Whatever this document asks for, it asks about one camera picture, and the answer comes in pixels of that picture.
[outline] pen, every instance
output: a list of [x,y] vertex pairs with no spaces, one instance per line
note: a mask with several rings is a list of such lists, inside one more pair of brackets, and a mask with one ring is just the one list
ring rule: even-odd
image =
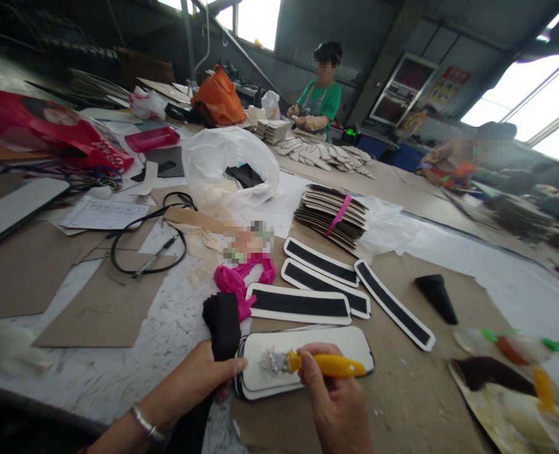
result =
[[132,275],[133,279],[138,279],[142,276],[142,274],[147,271],[149,269],[149,267],[153,264],[153,262],[155,261],[156,257],[161,254],[162,252],[164,252],[166,249],[168,249],[170,246],[172,246],[172,244],[174,244],[174,242],[176,241],[176,239],[178,238],[178,234],[176,234],[175,236],[173,236],[172,238],[170,238],[162,247],[160,250],[158,250],[157,254],[154,255],[153,257],[151,257],[149,260],[147,260],[145,262],[145,264],[139,268],[139,270],[137,272],[135,272]]

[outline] pink container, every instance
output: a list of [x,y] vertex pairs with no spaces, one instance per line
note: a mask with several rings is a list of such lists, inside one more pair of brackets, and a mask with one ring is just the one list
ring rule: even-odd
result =
[[126,143],[137,153],[176,145],[179,140],[180,136],[170,126],[126,136]]

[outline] pink strap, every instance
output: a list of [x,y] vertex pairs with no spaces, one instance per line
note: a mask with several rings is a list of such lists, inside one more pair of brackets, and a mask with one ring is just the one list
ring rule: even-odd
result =
[[258,282],[261,284],[272,284],[277,274],[277,268],[273,263],[273,259],[265,253],[256,253],[250,255],[250,261],[246,264],[238,265],[235,268],[227,268],[224,265],[219,267],[214,272],[214,282],[218,290],[227,293],[234,293],[237,297],[239,306],[239,321],[242,322],[246,317],[251,314],[250,308],[256,303],[256,296],[252,295],[250,299],[246,300],[246,287],[243,278],[246,277],[254,265],[262,264],[263,272],[260,275]]
[[342,203],[342,207],[340,208],[334,220],[331,222],[330,228],[328,228],[328,231],[324,235],[326,238],[330,235],[331,231],[334,230],[336,224],[342,221],[342,216],[344,216],[344,214],[347,212],[347,208],[349,208],[349,204],[352,199],[353,198],[350,195],[348,194],[345,195],[344,202]]

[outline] window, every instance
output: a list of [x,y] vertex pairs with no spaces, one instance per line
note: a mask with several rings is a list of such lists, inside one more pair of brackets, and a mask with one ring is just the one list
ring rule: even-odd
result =
[[275,50],[280,5],[281,0],[242,0],[237,7],[237,36]]
[[224,28],[233,31],[233,5],[218,13],[216,18]]
[[[550,40],[549,32],[558,21],[559,14],[538,39]],[[559,55],[513,63],[462,121],[472,126],[489,121],[514,123],[517,140],[559,160]]]

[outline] black cable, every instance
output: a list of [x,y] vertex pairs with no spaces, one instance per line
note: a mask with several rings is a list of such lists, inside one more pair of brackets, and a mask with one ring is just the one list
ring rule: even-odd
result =
[[[179,203],[174,203],[174,204],[170,204],[170,205],[166,205],[166,200],[168,199],[168,197],[170,197],[171,195],[176,195],[178,196],[179,199],[182,200],[182,202]],[[134,274],[137,272],[137,270],[125,270],[123,269],[118,263],[117,263],[117,258],[115,255],[115,248],[117,246],[118,241],[120,240],[120,238],[122,237],[122,235],[124,233],[126,233],[126,231],[134,224],[139,223],[139,222],[145,222],[148,219],[152,219],[152,218],[158,218],[159,216],[163,216],[166,211],[168,210],[168,208],[173,207],[173,206],[181,206],[183,208],[192,208],[193,210],[197,211],[197,207],[195,206],[195,203],[193,203],[193,199],[191,198],[191,196],[189,194],[186,194],[184,192],[170,192],[169,194],[166,195],[166,197],[164,197],[164,200],[162,202],[162,208],[158,209],[157,211],[152,212],[151,214],[148,214],[147,216],[143,216],[140,219],[137,219],[133,222],[131,222],[130,224],[128,224],[126,227],[124,227],[122,230],[119,230],[117,232],[113,232],[109,235],[107,235],[107,238],[113,238],[113,243],[111,244],[111,251],[110,251],[110,258],[111,258],[111,263],[113,264],[113,266],[120,272],[123,272],[124,274]],[[163,267],[163,268],[158,268],[158,269],[152,269],[152,270],[145,270],[142,273],[143,274],[153,274],[153,273],[158,273],[158,272],[164,272],[167,271],[171,268],[174,268],[176,265],[178,265],[180,262],[183,261],[183,259],[185,258],[185,255],[187,254],[187,243],[185,242],[185,235],[183,235],[183,232],[181,232],[179,229],[177,229],[176,227],[174,227],[174,229],[176,229],[176,232],[178,233],[178,236],[180,237],[180,240],[183,242],[183,246],[185,247],[182,255],[178,258],[178,260],[176,262],[174,262],[173,264],[167,266],[167,267]]]

